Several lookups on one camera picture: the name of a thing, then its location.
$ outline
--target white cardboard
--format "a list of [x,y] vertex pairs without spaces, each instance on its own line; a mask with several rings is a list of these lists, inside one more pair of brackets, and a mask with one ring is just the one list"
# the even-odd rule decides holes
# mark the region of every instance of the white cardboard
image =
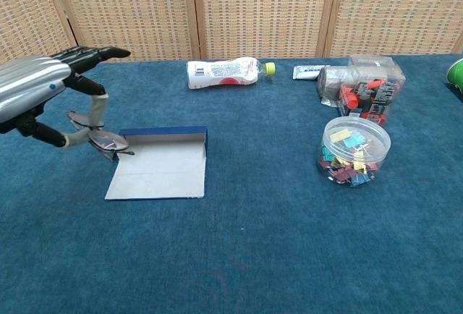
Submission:
[[106,200],[204,197],[205,133],[126,138],[135,155],[119,155]]

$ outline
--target woven screen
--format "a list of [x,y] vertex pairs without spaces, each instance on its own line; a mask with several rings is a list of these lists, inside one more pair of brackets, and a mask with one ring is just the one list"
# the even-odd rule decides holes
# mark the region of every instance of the woven screen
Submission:
[[188,59],[192,42],[187,0],[64,0],[77,41],[118,46],[127,60]]
[[341,0],[335,21],[332,56],[449,53],[463,0]]
[[314,56],[324,1],[200,0],[201,56]]
[[30,54],[51,55],[75,44],[53,0],[0,0],[0,5],[0,63]]

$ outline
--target green object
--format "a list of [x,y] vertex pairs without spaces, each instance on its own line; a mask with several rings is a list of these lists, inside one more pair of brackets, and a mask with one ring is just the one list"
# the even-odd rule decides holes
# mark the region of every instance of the green object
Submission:
[[447,72],[447,80],[463,93],[463,59],[453,63]]

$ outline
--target cardboard box lid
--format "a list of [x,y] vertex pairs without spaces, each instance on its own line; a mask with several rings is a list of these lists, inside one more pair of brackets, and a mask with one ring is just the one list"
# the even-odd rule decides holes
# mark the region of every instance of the cardboard box lid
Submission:
[[203,198],[208,129],[121,130],[134,156],[119,154],[105,200]]

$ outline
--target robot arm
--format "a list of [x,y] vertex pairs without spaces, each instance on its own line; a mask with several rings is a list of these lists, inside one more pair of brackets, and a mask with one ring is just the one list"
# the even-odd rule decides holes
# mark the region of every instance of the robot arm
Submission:
[[[104,87],[81,74],[99,62],[122,58],[130,52],[121,48],[76,46],[53,56],[29,56],[0,66],[0,133],[18,129],[56,147],[79,145],[97,128],[106,109],[108,95]],[[72,133],[62,133],[36,121],[45,103],[66,88],[92,96],[88,126]]]

